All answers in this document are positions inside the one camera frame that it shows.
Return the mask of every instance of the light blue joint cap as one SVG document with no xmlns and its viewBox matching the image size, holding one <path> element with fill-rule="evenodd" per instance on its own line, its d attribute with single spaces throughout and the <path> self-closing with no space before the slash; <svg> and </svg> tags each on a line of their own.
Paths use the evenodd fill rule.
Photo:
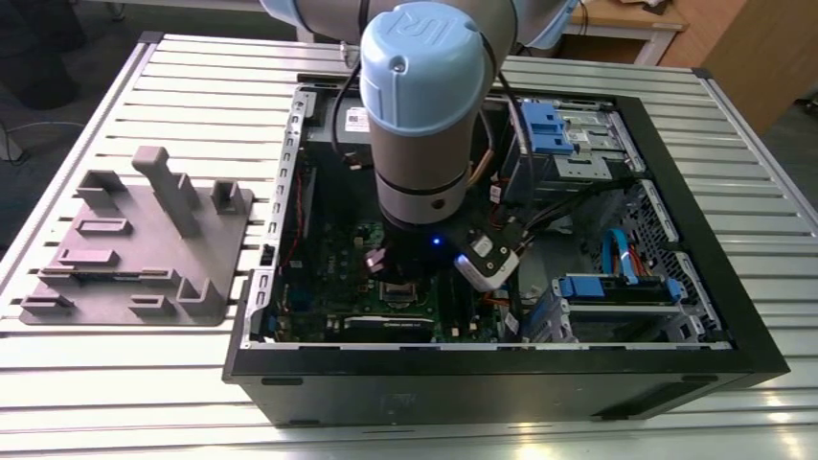
<svg viewBox="0 0 818 460">
<path fill-rule="evenodd" d="M 517 7 L 518 20 L 521 23 L 525 21 L 525 18 L 521 17 L 526 11 L 526 4 L 529 2 L 540 2 L 542 0 L 514 0 L 514 5 Z M 554 19 L 549 25 L 546 25 L 545 29 L 537 36 L 537 38 L 530 42 L 525 43 L 525 45 L 530 48 L 540 48 L 541 50 L 548 50 L 554 48 L 561 40 L 562 33 L 568 28 L 568 25 L 572 20 L 572 13 L 577 9 L 581 0 L 564 0 L 565 5 L 562 5 L 561 12 L 557 13 Z"/>
<path fill-rule="evenodd" d="M 298 8 L 295 7 L 297 1 L 298 0 L 261 0 L 261 5 L 267 10 L 267 14 L 273 17 L 295 27 L 307 29 L 305 21 L 302 20 L 302 15 L 298 13 Z"/>
<path fill-rule="evenodd" d="M 361 43 L 361 95 L 370 117 L 420 137 L 458 123 L 482 98 L 484 41 L 468 14 L 416 2 L 384 12 Z"/>
</svg>

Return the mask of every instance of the motherboard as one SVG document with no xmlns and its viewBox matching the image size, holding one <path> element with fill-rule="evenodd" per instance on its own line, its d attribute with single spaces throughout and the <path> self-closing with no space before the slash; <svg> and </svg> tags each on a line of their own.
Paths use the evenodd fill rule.
<svg viewBox="0 0 818 460">
<path fill-rule="evenodd" d="M 313 260 L 293 261 L 313 276 L 286 284 L 285 314 L 267 321 L 273 336 L 286 342 L 498 341 L 502 301 L 482 298 L 456 273 L 404 285 L 369 277 L 365 257 L 382 239 L 380 222 L 323 225 L 311 238 Z"/>
</svg>

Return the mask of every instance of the wooden furniture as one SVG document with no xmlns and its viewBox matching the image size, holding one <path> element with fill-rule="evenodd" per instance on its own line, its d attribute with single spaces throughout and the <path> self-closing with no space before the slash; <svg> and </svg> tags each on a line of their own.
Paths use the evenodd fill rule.
<svg viewBox="0 0 818 460">
<path fill-rule="evenodd" d="M 562 57 L 657 65 L 674 37 L 688 28 L 688 21 L 674 6 L 660 16 L 645 11 L 641 4 L 626 5 L 620 0 L 586 2 L 589 29 L 582 32 L 584 9 L 578 7 L 566 33 L 618 40 L 568 36 Z"/>
<path fill-rule="evenodd" d="M 818 2 L 681 0 L 690 21 L 661 65 L 709 69 L 763 133 L 818 80 Z"/>
</svg>

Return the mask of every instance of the black cable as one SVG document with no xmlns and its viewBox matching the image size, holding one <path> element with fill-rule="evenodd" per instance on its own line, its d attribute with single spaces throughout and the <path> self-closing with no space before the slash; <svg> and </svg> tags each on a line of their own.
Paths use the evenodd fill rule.
<svg viewBox="0 0 818 460">
<path fill-rule="evenodd" d="M 0 120 L 0 129 L 3 129 L 3 136 L 6 139 L 5 152 L 7 155 L 10 155 L 10 164 L 14 167 L 22 166 L 23 163 L 26 163 L 26 161 L 29 160 L 29 156 L 26 155 L 26 152 L 23 152 L 17 160 L 13 158 L 13 139 L 10 139 L 10 130 L 7 129 L 6 123 L 3 123 L 2 120 Z"/>
<path fill-rule="evenodd" d="M 370 24 L 370 0 L 361 0 L 358 4 L 358 32 L 364 38 L 364 32 Z"/>
<path fill-rule="evenodd" d="M 588 35 L 589 34 L 589 7 L 586 6 L 586 2 L 584 0 L 580 0 L 580 6 L 584 9 L 584 24 L 580 28 L 580 35 Z"/>
<path fill-rule="evenodd" d="M 548 228 L 554 221 L 562 219 L 565 216 L 573 213 L 589 198 L 604 192 L 626 189 L 636 183 L 636 181 L 637 179 L 628 177 L 625 179 L 613 180 L 610 182 L 598 182 L 590 185 L 568 199 L 560 201 L 542 210 L 526 225 L 526 230 L 533 232 L 537 231 L 536 227 Z"/>
<path fill-rule="evenodd" d="M 530 195 L 529 202 L 526 203 L 526 211 L 525 218 L 529 217 L 530 211 L 534 209 L 534 193 L 537 191 L 537 177 L 534 175 L 534 156 L 532 152 L 532 138 L 529 130 L 525 126 L 522 126 L 526 118 L 524 117 L 524 108 L 521 107 L 521 102 L 517 100 L 517 96 L 514 95 L 514 90 L 512 89 L 512 85 L 509 84 L 509 80 L 502 72 L 498 72 L 498 78 L 501 79 L 502 89 L 506 92 L 506 97 L 512 102 L 512 108 L 514 109 L 514 113 L 517 115 L 517 124 L 518 130 L 521 133 L 521 145 L 524 146 L 524 150 L 526 151 L 526 157 L 529 159 L 529 179 L 530 179 Z"/>
<path fill-rule="evenodd" d="M 342 92 L 338 93 L 338 98 L 336 98 L 336 103 L 333 104 L 333 114 L 330 116 L 330 142 L 333 144 L 333 150 L 336 154 L 342 157 L 342 160 L 348 162 L 348 156 L 342 152 L 342 146 L 338 142 L 338 114 L 342 111 L 342 101 L 345 100 L 345 96 L 349 93 L 349 90 L 353 87 L 353 83 L 358 78 L 358 74 L 361 73 L 361 61 L 356 64 L 353 68 L 353 72 L 349 74 L 348 81 L 345 82 L 345 86 L 342 87 Z"/>
</svg>

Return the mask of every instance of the floor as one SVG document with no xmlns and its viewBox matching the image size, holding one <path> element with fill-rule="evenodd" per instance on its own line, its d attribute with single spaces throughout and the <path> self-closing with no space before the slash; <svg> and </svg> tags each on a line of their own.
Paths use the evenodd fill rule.
<svg viewBox="0 0 818 460">
<path fill-rule="evenodd" d="M 49 111 L 22 107 L 0 88 L 0 120 L 9 127 L 42 121 L 85 123 L 146 30 L 175 34 L 221 35 L 293 40 L 295 30 L 266 15 L 131 5 L 123 22 L 113 22 L 103 4 L 83 2 L 78 16 L 90 43 L 65 55 L 70 73 L 82 85 L 77 101 Z M 0 255 L 15 239 L 31 210 L 79 135 L 74 126 L 39 126 L 15 134 L 27 161 L 0 161 Z M 795 106 L 764 138 L 773 154 L 818 207 L 818 116 Z"/>
</svg>

